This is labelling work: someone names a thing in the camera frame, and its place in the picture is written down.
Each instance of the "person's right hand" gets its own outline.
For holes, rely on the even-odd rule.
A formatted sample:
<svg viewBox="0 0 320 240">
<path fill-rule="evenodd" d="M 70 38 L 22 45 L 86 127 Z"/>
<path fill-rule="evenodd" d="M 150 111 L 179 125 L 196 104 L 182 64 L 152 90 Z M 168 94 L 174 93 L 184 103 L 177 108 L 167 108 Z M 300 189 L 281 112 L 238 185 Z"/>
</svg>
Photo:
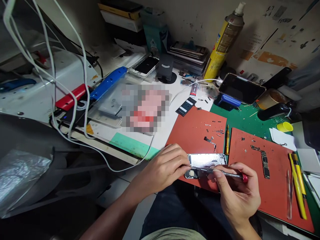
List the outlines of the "person's right hand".
<svg viewBox="0 0 320 240">
<path fill-rule="evenodd" d="M 220 170 L 233 174 L 243 172 L 248 176 L 248 182 L 226 177 Z M 209 174 L 208 178 L 218 184 L 221 206 L 230 224 L 238 228 L 247 223 L 261 203 L 257 173 L 243 163 L 235 162 L 229 166 L 215 166 L 213 174 Z"/>
</svg>

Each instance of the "yellow spray can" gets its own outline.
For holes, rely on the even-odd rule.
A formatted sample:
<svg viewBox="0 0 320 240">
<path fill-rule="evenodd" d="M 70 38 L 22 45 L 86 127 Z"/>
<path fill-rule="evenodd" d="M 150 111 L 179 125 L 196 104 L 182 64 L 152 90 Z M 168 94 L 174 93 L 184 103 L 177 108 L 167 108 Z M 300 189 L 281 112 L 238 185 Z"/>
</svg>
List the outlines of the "yellow spray can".
<svg viewBox="0 0 320 240">
<path fill-rule="evenodd" d="M 239 36 L 243 25 L 243 8 L 246 3 L 241 2 L 232 14 L 224 19 L 217 41 L 214 43 L 212 53 L 204 72 L 204 79 L 213 79 L 217 76 L 232 45 Z"/>
</svg>

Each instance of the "phone screen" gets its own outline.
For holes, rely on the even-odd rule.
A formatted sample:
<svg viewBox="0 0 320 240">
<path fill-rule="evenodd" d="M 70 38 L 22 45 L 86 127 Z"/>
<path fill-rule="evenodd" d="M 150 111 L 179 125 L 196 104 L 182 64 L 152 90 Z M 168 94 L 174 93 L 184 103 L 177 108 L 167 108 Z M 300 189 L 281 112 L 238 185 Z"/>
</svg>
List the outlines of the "phone screen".
<svg viewBox="0 0 320 240">
<path fill-rule="evenodd" d="M 147 74 L 150 70 L 159 63 L 159 60 L 153 57 L 147 57 L 134 70 Z"/>
<path fill-rule="evenodd" d="M 219 92 L 229 95 L 246 104 L 253 104 L 266 89 L 234 74 L 227 74 Z"/>
</svg>

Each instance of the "finger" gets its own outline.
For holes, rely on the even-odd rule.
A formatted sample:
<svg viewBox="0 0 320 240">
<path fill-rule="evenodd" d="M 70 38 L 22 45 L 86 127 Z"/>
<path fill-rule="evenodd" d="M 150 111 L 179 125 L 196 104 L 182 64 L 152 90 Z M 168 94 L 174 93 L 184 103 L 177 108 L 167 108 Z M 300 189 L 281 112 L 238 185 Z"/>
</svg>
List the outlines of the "finger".
<svg viewBox="0 0 320 240">
<path fill-rule="evenodd" d="M 172 174 L 176 171 L 177 168 L 179 168 L 181 165 L 186 165 L 186 166 L 190 166 L 190 162 L 187 158 L 185 158 L 184 156 L 177 156 L 174 159 L 171 159 L 168 162 L 165 162 L 163 164 L 165 166 L 165 168 L 167 169 L 167 171 Z"/>
<path fill-rule="evenodd" d="M 232 197 L 233 191 L 228 183 L 226 176 L 218 169 L 213 170 L 213 176 L 216 179 L 221 195 Z"/>
<path fill-rule="evenodd" d="M 213 167 L 213 169 L 222 170 L 226 173 L 232 173 L 232 174 L 239 174 L 240 173 L 240 171 L 234 170 L 233 168 L 230 168 L 227 165 L 217 165 L 217 166 Z"/>
<path fill-rule="evenodd" d="M 240 170 L 241 172 L 246 174 L 248 176 L 248 183 L 246 184 L 246 187 L 252 193 L 259 192 L 259 183 L 258 183 L 258 176 L 256 171 L 254 171 L 253 169 L 249 168 L 247 165 L 240 162 L 235 162 L 231 164 L 229 167 Z"/>
<path fill-rule="evenodd" d="M 208 178 L 209 180 L 213 180 L 213 179 L 214 179 L 214 176 L 213 176 L 213 174 L 208 174 L 207 178 Z"/>
<path fill-rule="evenodd" d="M 249 168 L 247 165 L 243 163 L 235 162 L 230 164 L 229 167 L 232 169 L 240 170 L 241 172 L 245 173 L 248 177 L 257 177 L 256 171 Z"/>
<path fill-rule="evenodd" d="M 174 181 L 177 180 L 179 177 L 181 177 L 182 175 L 184 175 L 184 174 L 186 173 L 186 171 L 189 171 L 190 169 L 191 169 L 191 167 L 188 167 L 188 166 L 185 166 L 185 165 L 177 168 L 176 171 L 169 176 L 170 182 L 174 182 Z"/>
<path fill-rule="evenodd" d="M 168 146 L 166 146 L 160 153 L 159 155 L 165 154 L 167 152 L 170 152 L 176 148 L 181 148 L 177 143 L 174 144 L 169 144 Z"/>
<path fill-rule="evenodd" d="M 154 158 L 157 157 L 157 156 L 159 156 L 160 154 L 163 154 L 163 152 L 164 152 L 168 147 L 170 147 L 171 145 L 172 145 L 172 144 L 168 144 L 168 145 L 165 146 L 163 149 L 161 149 L 161 150 L 157 153 L 157 155 L 154 156 Z"/>
<path fill-rule="evenodd" d="M 168 161 L 170 161 L 170 160 L 172 160 L 172 159 L 174 159 L 175 157 L 178 157 L 178 156 L 183 156 L 184 158 L 187 159 L 187 154 L 186 154 L 185 151 L 183 151 L 181 148 L 175 148 L 175 149 L 173 149 L 173 150 L 171 150 L 169 152 L 166 152 L 164 154 L 160 154 L 157 157 L 157 161 L 160 164 L 163 164 L 163 163 L 168 162 Z"/>
</svg>

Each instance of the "red tool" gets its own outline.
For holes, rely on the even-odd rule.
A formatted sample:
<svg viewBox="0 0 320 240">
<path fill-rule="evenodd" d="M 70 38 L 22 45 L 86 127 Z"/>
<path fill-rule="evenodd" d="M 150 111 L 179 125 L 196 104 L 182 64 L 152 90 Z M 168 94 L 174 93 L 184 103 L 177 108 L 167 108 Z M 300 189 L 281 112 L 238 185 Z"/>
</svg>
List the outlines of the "red tool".
<svg viewBox="0 0 320 240">
<path fill-rule="evenodd" d="M 72 91 L 77 100 L 79 100 L 85 93 L 86 87 L 85 84 L 81 84 L 79 87 Z M 74 100 L 71 94 L 65 95 L 63 98 L 56 102 L 56 107 L 61 108 L 65 111 L 69 111 L 74 106 Z"/>
<path fill-rule="evenodd" d="M 197 169 L 197 170 L 201 170 L 207 173 L 213 173 L 213 168 L 198 168 L 198 167 L 192 167 L 193 169 Z M 232 174 L 232 173 L 226 173 L 224 171 L 221 171 L 224 175 L 228 176 L 228 177 L 234 177 L 234 178 L 241 178 L 241 180 L 243 181 L 243 183 L 247 183 L 248 182 L 248 176 L 245 175 L 244 173 L 240 173 L 240 174 Z"/>
</svg>

